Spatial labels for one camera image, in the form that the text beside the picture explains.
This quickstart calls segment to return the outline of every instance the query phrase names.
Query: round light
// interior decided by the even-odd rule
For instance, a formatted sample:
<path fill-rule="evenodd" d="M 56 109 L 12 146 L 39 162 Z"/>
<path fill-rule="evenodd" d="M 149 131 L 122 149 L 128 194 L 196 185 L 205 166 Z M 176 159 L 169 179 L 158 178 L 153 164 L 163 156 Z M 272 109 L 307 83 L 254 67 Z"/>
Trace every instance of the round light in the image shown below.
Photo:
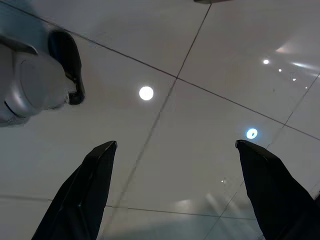
<path fill-rule="evenodd" d="M 254 139 L 258 135 L 257 129 L 251 128 L 246 132 L 246 137 L 248 139 Z"/>
<path fill-rule="evenodd" d="M 154 96 L 154 91 L 151 87 L 144 86 L 140 89 L 139 95 L 140 95 L 140 98 L 142 98 L 145 101 L 148 101 L 152 99 L 152 97 Z"/>

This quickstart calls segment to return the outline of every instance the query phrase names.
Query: black rubber tip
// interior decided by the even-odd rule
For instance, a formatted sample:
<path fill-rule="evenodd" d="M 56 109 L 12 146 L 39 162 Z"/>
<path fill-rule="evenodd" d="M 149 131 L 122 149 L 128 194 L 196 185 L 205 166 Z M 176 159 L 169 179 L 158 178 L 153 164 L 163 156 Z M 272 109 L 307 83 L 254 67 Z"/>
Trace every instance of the black rubber tip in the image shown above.
<path fill-rule="evenodd" d="M 81 78 L 81 59 L 75 40 L 61 30 L 52 31 L 48 38 L 48 48 L 51 57 L 63 67 L 65 75 L 74 82 L 76 92 L 69 94 L 69 104 L 81 104 L 86 96 Z"/>

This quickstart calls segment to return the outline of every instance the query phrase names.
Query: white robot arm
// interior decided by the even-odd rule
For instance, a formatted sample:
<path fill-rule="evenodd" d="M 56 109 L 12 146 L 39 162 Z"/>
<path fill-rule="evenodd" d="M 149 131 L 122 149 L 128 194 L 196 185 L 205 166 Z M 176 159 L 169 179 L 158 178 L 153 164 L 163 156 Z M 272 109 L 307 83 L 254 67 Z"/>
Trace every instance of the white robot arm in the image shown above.
<path fill-rule="evenodd" d="M 81 60 L 73 38 L 54 31 L 48 47 L 51 56 L 0 36 L 0 127 L 24 124 L 43 110 L 84 100 Z"/>

